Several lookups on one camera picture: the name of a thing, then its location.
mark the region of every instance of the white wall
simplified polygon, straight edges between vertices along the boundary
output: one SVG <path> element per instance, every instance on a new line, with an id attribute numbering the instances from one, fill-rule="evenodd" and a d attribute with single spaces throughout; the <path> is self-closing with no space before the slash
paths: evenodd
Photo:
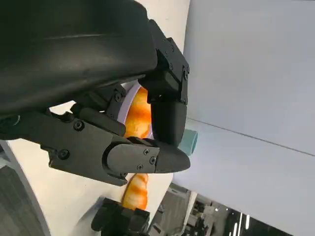
<path id="1" fill-rule="evenodd" d="M 189 117 L 315 154 L 315 1 L 192 0 Z"/>
<path id="2" fill-rule="evenodd" d="M 174 182 L 294 236 L 314 235 L 315 158 L 188 120 L 191 167 Z"/>

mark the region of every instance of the screw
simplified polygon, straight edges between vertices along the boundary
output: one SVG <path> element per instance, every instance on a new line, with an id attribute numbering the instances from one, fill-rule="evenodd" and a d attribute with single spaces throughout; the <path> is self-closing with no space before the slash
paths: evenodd
<path id="1" fill-rule="evenodd" d="M 66 160 L 70 156 L 70 153 L 67 149 L 62 149 L 60 152 L 58 152 L 58 157 L 60 160 Z"/>
<path id="2" fill-rule="evenodd" d="M 118 93 L 118 92 L 115 93 L 115 101 L 116 101 L 116 102 L 120 102 L 121 98 L 122 98 L 122 96 L 121 96 L 120 93 Z"/>
<path id="3" fill-rule="evenodd" d="M 82 131 L 84 129 L 84 123 L 80 120 L 77 120 L 74 124 L 73 124 L 73 128 L 76 131 Z"/>
<path id="4" fill-rule="evenodd" d="M 154 165 L 156 163 L 157 159 L 153 156 L 150 158 L 149 162 L 151 165 Z"/>
<path id="5" fill-rule="evenodd" d="M 184 70 L 184 79 L 187 80 L 188 79 L 188 72 L 186 70 Z"/>

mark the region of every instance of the ceiling light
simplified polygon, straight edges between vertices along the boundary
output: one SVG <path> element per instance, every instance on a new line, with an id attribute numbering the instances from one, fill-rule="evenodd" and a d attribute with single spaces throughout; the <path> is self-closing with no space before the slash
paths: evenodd
<path id="1" fill-rule="evenodd" d="M 247 216 L 246 216 L 245 229 L 248 230 L 249 227 L 250 227 L 250 215 L 247 215 Z"/>
<path id="2" fill-rule="evenodd" d="M 241 223 L 242 223 L 242 217 L 243 217 L 243 213 L 241 213 L 241 217 L 240 217 L 240 223 L 238 225 L 238 233 L 237 236 L 240 236 L 240 231 L 241 231 Z"/>
<path id="3" fill-rule="evenodd" d="M 234 225 L 233 236 L 236 236 L 236 231 L 237 231 L 237 223 L 235 223 L 235 225 Z"/>

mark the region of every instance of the orange toy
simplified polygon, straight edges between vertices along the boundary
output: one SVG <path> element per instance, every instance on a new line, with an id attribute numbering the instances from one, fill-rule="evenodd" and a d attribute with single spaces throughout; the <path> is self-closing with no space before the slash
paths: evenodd
<path id="1" fill-rule="evenodd" d="M 135 174 L 123 198 L 123 207 L 135 210 L 136 208 L 145 210 L 148 203 L 147 183 L 148 174 Z"/>
<path id="2" fill-rule="evenodd" d="M 135 136 L 144 139 L 150 132 L 151 106 L 147 103 L 148 92 L 140 87 L 135 95 L 125 121 L 125 138 Z"/>

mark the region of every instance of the white table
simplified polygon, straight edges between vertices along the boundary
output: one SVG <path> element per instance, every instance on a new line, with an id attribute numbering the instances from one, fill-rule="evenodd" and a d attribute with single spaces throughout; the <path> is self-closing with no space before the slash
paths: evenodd
<path id="1" fill-rule="evenodd" d="M 183 51 L 186 21 L 190 0 L 139 0 L 166 37 L 173 37 Z M 53 112 L 63 114 L 71 102 L 54 107 Z M 126 186 L 117 187 L 85 177 L 72 175 L 48 167 L 48 154 L 34 144 L 22 139 L 0 141 L 10 158 L 26 191 L 28 192 L 46 235 L 87 236 L 90 230 L 93 208 L 100 198 L 120 201 Z M 151 174 L 148 182 L 147 211 L 153 218 L 173 174 Z"/>

